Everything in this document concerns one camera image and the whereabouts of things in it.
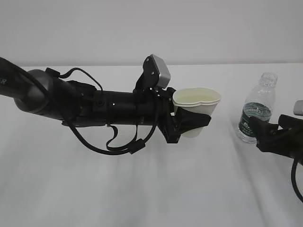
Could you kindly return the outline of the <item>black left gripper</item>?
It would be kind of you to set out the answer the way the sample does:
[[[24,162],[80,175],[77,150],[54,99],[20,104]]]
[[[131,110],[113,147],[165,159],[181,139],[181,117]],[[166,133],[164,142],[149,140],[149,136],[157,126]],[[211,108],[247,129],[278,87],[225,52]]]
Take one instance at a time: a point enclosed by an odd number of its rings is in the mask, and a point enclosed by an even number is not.
[[[157,86],[159,77],[152,56],[147,56],[143,62],[143,72],[137,80],[133,92],[138,103],[152,102],[151,108],[153,127],[158,127],[168,144],[177,144],[180,135],[183,137],[197,137],[202,129],[211,121],[211,116],[204,113],[194,113],[178,107],[175,117],[172,94],[175,89]]]

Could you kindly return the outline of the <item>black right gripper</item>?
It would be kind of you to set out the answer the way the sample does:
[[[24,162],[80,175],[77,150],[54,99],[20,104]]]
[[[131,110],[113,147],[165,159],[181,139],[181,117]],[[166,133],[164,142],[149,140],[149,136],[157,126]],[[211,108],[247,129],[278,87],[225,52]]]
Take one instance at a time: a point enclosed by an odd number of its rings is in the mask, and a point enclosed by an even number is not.
[[[295,159],[303,164],[303,128],[301,119],[281,114],[278,124],[263,121],[255,116],[249,118],[249,127],[257,141],[257,148],[264,153],[273,153]]]

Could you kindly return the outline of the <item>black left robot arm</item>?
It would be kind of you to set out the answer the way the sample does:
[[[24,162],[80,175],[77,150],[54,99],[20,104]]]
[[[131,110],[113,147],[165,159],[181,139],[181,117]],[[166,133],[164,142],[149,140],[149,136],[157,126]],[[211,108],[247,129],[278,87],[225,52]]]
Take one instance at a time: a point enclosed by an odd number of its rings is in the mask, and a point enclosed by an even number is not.
[[[57,119],[74,127],[155,125],[168,143],[181,134],[207,126],[209,114],[194,113],[173,104],[170,73],[163,59],[148,56],[132,92],[105,91],[99,84],[69,80],[51,68],[24,71],[0,61],[0,93],[11,97],[23,112]]]

